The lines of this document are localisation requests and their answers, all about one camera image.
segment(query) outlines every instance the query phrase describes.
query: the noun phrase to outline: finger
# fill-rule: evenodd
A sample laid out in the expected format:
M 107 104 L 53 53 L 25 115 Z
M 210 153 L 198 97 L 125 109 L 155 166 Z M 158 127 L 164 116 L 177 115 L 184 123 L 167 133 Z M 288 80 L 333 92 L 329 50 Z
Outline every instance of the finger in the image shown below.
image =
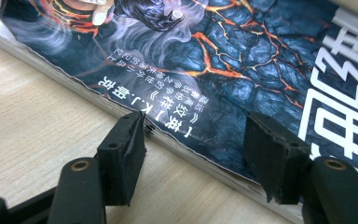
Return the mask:
M 80 2 L 85 2 L 85 3 L 92 3 L 92 4 L 97 4 L 97 5 L 104 5 L 106 4 L 106 0 L 79 0 Z
M 105 0 L 104 5 L 98 5 L 94 10 L 94 15 L 92 17 L 92 23 L 94 25 L 102 25 L 107 17 L 107 11 L 115 3 L 115 0 Z
M 63 0 L 63 2 L 68 7 L 71 7 L 71 8 L 77 9 L 77 10 L 82 10 L 82 11 L 94 10 L 97 7 L 97 5 L 95 5 L 95 4 L 80 2 L 78 0 Z

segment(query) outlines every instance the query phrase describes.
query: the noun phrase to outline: wooden table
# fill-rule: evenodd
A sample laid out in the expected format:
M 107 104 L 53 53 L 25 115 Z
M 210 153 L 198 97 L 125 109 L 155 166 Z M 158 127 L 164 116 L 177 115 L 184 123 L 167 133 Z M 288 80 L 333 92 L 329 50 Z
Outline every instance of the wooden table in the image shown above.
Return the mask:
M 0 49 L 0 197 L 12 207 L 56 186 L 61 168 L 93 156 L 115 122 Z M 289 222 L 148 139 L 146 147 L 131 207 L 107 208 L 109 223 Z

